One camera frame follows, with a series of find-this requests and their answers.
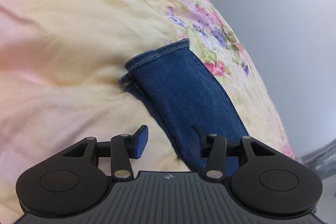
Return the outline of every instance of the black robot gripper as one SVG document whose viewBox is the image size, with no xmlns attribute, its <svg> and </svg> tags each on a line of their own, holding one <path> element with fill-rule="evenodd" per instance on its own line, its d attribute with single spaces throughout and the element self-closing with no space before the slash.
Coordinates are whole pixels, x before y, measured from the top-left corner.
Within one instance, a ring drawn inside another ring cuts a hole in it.
<svg viewBox="0 0 336 224">
<path fill-rule="evenodd" d="M 322 194 L 314 172 L 250 136 L 233 142 L 192 128 L 193 152 L 208 158 L 201 174 L 134 178 L 129 159 L 145 149 L 145 125 L 108 142 L 87 137 L 21 174 L 16 193 L 25 215 L 16 223 L 322 223 L 312 214 Z M 230 177 L 227 156 L 240 162 Z M 100 157 L 111 158 L 111 176 L 98 168 Z"/>
</svg>

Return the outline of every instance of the metal pin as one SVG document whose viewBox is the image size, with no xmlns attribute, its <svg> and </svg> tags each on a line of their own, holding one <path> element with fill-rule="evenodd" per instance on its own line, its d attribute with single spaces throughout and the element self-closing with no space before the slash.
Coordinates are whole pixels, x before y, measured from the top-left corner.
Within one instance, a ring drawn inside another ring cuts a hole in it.
<svg viewBox="0 0 336 224">
<path fill-rule="evenodd" d="M 223 176 L 223 173 L 218 170 L 210 170 L 206 175 L 211 179 L 219 179 Z"/>
<path fill-rule="evenodd" d="M 117 170 L 114 172 L 114 176 L 120 179 L 126 179 L 131 175 L 131 173 L 127 170 Z"/>
</svg>

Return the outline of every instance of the jeans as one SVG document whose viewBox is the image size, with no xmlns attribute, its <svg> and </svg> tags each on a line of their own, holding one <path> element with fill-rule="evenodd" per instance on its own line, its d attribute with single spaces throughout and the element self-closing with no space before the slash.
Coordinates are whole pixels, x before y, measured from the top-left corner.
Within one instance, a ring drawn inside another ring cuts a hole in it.
<svg viewBox="0 0 336 224">
<path fill-rule="evenodd" d="M 248 135 L 223 87 L 189 50 L 189 39 L 144 52 L 125 66 L 120 84 L 144 103 L 192 171 L 202 172 L 207 160 L 192 149 L 191 126 L 232 141 Z M 228 158 L 226 175 L 237 168 L 237 158 Z"/>
</svg>

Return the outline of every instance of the blue denim jeans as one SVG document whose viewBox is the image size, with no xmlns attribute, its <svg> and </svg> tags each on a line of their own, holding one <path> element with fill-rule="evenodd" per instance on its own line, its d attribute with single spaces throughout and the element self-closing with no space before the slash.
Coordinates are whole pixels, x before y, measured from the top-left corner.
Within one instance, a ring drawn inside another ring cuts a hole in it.
<svg viewBox="0 0 336 224">
<path fill-rule="evenodd" d="M 207 160 L 192 149 L 191 126 L 233 141 L 248 135 L 223 87 L 189 50 L 189 39 L 144 52 L 125 66 L 120 84 L 144 103 L 192 171 L 203 171 Z M 237 168 L 237 159 L 228 158 L 226 175 Z"/>
</svg>

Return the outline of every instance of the yellow blanket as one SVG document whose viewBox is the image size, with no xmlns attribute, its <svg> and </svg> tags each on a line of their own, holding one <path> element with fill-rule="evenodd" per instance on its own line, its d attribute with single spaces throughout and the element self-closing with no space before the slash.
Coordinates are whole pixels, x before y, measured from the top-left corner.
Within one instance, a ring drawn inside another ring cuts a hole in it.
<svg viewBox="0 0 336 224">
<path fill-rule="evenodd" d="M 293 157 L 248 53 L 208 0 L 0 0 L 0 222 L 22 211 L 26 169 L 87 137 L 150 129 L 139 170 L 188 170 L 140 101 L 123 64 L 184 37 L 225 88 L 248 133 Z M 109 172 L 108 161 L 100 168 Z"/>
</svg>

